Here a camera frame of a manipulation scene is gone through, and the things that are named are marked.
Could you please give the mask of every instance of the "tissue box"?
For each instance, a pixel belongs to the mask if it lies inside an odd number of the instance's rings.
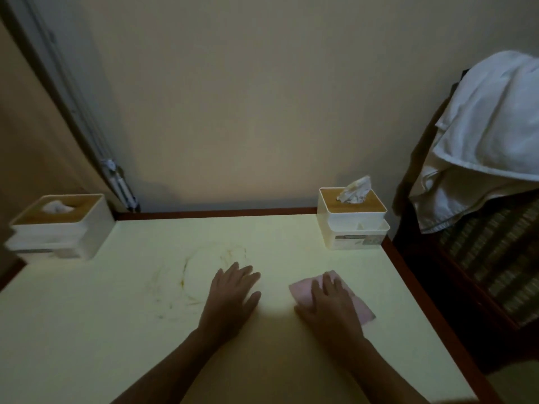
[[[317,214],[316,217],[324,243],[331,250],[377,248],[389,230],[389,224],[383,219],[376,229],[339,230],[331,225],[324,214]]]
[[[74,209],[47,214],[45,204],[59,200]],[[103,194],[43,196],[15,217],[15,234],[5,243],[27,263],[40,258],[92,258],[115,224]]]
[[[318,211],[336,231],[377,230],[387,212],[373,190],[361,204],[341,203],[337,200],[344,187],[323,187],[319,190]]]

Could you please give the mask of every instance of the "hand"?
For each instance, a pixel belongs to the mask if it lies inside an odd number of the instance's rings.
[[[318,282],[313,281],[313,309],[298,305],[295,311],[329,354],[346,369],[353,370],[357,362],[355,352],[365,342],[360,320],[340,279],[335,278],[332,283],[326,272],[322,286],[320,289]]]
[[[252,266],[239,269],[235,262],[226,272],[219,269],[213,278],[197,329],[211,343],[221,345],[236,336],[257,307],[260,292],[254,292],[244,303],[260,279],[259,272],[251,271]]]

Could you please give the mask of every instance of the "white table top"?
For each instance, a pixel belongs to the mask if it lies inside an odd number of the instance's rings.
[[[475,397],[381,248],[328,251],[315,215],[277,215],[122,221],[91,261],[25,267],[0,292],[0,401],[112,401],[196,327],[214,273],[234,261],[262,273],[259,308],[185,402],[361,402],[288,291],[331,269],[375,313],[365,335],[412,386],[431,401]]]

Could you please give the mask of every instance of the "forearm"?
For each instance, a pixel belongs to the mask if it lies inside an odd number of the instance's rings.
[[[215,343],[195,330],[113,404],[179,403],[216,350]]]
[[[428,404],[366,339],[354,348],[352,376],[372,404]]]

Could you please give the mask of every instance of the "pink cloth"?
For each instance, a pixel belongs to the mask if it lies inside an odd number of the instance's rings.
[[[330,271],[329,277],[332,279],[332,282],[335,280],[335,278],[341,279],[341,277],[335,271]],[[303,279],[302,281],[293,283],[292,285],[288,286],[288,289],[290,289],[290,293],[292,294],[296,302],[298,302],[300,305],[306,307],[313,307],[313,294],[311,292],[311,287],[314,279],[318,281],[321,288],[322,275],[317,276],[316,278]],[[354,309],[356,310],[357,318],[360,320],[361,325],[365,325],[365,323],[368,323],[373,320],[376,316],[374,316],[374,313],[369,309],[367,305],[365,305],[365,302],[359,299],[342,279],[341,282],[343,289],[346,289],[348,294],[352,298],[352,303],[354,304]]]

